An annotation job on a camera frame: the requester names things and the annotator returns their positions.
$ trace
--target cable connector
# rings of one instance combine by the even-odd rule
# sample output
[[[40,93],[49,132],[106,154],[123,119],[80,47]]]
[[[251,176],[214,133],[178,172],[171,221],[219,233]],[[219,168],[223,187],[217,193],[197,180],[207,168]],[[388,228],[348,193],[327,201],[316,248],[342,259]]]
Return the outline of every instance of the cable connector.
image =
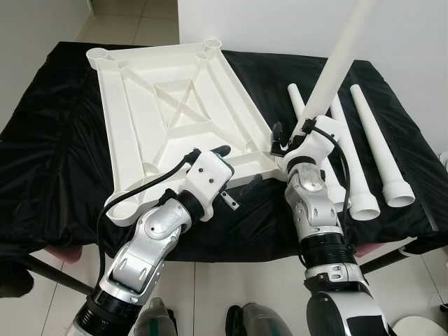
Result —
[[[302,126],[302,132],[310,134],[313,132],[314,126],[316,126],[316,119],[306,119]]]

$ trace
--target black tablecloth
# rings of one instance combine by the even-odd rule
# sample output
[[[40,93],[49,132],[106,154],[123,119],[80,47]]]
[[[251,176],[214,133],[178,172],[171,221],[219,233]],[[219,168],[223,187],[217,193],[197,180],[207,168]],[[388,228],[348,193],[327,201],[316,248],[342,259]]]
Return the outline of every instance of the black tablecloth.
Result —
[[[113,177],[97,73],[85,52],[98,45],[59,43],[38,71],[0,136],[0,257],[21,256],[51,245],[95,242],[95,221],[113,192]],[[103,46],[106,49],[132,48]],[[286,89],[297,83],[304,100],[325,59],[224,51],[267,124],[283,123],[290,134],[297,120]],[[416,201],[386,206],[382,182],[355,110],[349,87],[363,89]],[[369,62],[355,61],[339,97],[365,176],[381,216],[348,222],[350,242],[361,245],[406,237],[446,239],[448,175],[419,128]],[[334,154],[330,160],[343,181]],[[185,233],[170,260],[265,261],[297,254],[298,238],[284,200],[286,185],[273,179],[230,194],[241,206],[221,201],[215,217]],[[105,245],[112,256],[128,231],[104,221]]]

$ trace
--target white wall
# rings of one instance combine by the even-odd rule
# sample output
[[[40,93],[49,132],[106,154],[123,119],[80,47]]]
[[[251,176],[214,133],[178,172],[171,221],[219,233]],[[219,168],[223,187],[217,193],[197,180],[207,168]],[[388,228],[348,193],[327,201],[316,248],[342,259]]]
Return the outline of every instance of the white wall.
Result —
[[[0,0],[0,130],[59,41],[72,41],[88,0]]]
[[[178,0],[181,43],[329,56],[354,0]],[[360,46],[420,126],[448,150],[447,0],[385,0]]]

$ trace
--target white plastic tube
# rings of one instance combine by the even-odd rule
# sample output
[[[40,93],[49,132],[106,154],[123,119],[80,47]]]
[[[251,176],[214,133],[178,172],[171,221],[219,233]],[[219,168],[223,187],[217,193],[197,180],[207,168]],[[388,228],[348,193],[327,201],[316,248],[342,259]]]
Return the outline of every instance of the white plastic tube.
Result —
[[[382,0],[357,0],[353,5],[349,19],[342,28],[291,138],[302,134],[300,129],[307,118],[313,119],[327,112],[355,60],[358,42],[381,2]]]
[[[403,179],[372,110],[365,100],[363,91],[359,85],[352,85],[350,92],[383,181],[383,195],[387,205],[399,208],[412,204],[415,196],[411,186]]]
[[[295,116],[297,120],[299,120],[300,115],[302,114],[305,103],[303,102],[302,96],[300,95],[299,89],[296,84],[288,85],[289,97],[291,98],[291,102],[293,103],[293,108],[295,112]],[[335,208],[337,212],[341,212],[344,207],[344,198],[345,198],[345,188],[342,187],[337,180],[335,171],[333,167],[331,167],[330,161],[326,157],[324,161],[322,161],[321,169],[325,171],[325,184],[327,186],[327,196],[331,202],[335,204]]]
[[[331,116],[333,119],[346,125],[344,133],[339,138],[338,144],[344,151],[350,170],[350,215],[357,221],[369,221],[379,216],[377,199],[370,193],[369,186],[365,180],[363,168],[359,162],[353,139],[351,138],[349,126],[342,110],[341,101],[336,94],[331,105]]]

